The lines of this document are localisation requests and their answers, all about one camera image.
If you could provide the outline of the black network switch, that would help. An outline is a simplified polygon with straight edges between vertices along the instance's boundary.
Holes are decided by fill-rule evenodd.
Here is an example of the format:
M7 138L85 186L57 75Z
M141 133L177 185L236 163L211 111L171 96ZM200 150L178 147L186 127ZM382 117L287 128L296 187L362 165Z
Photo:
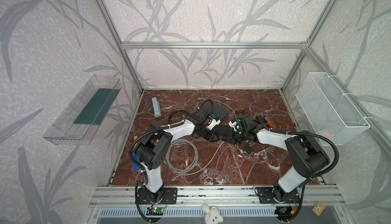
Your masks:
M211 130L202 126L199 136L209 142L223 141L231 144L241 143L241 138L235 127L229 125L216 125Z

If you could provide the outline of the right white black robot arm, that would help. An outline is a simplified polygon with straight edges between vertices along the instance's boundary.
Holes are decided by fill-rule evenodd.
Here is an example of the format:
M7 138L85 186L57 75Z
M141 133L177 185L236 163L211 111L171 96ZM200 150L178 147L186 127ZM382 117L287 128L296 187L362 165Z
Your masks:
M229 122L228 138L233 142L254 141L288 152L292 167L273 184L275 202L284 203L298 188L330 172L339 161L337 146L327 137L308 131L276 130L266 117L244 116Z

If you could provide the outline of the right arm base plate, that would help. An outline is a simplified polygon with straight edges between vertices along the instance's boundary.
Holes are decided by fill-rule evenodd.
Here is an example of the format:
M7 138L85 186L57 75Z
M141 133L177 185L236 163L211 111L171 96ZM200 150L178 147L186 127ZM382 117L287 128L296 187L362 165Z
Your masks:
M286 193L279 187L255 187L255 194L259 198L260 204L289 204L290 201L298 204L300 196L295 189Z

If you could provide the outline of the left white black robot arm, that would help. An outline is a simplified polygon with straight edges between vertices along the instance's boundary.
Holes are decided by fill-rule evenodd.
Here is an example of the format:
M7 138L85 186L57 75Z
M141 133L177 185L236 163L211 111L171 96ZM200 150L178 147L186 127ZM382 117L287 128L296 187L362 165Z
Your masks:
M164 183L161 177L161 165L173 141L194 133L215 141L214 128L221 124L227 116L223 109L214 111L213 107L199 108L195 113L184 116L174 124L159 126L152 124L148 130L134 140L128 151L129 159L138 166L144 174L143 187L149 194L163 192Z

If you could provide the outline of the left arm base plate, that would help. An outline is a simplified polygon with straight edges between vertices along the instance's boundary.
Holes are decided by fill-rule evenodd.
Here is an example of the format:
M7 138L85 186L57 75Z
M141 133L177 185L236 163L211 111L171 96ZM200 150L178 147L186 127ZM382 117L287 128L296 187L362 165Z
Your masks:
M149 191L145 187L137 190L135 195L138 204L169 204L177 202L178 188L162 187L156 193Z

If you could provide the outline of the black power adapter with cable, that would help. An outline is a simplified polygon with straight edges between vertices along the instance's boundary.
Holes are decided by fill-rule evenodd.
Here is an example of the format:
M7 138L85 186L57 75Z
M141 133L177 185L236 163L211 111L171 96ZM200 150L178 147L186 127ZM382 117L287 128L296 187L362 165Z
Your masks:
M245 141L245 145L243 146L243 149L247 152L247 154L252 154L253 153L253 149L252 147L250 146L250 142L254 142L254 141Z

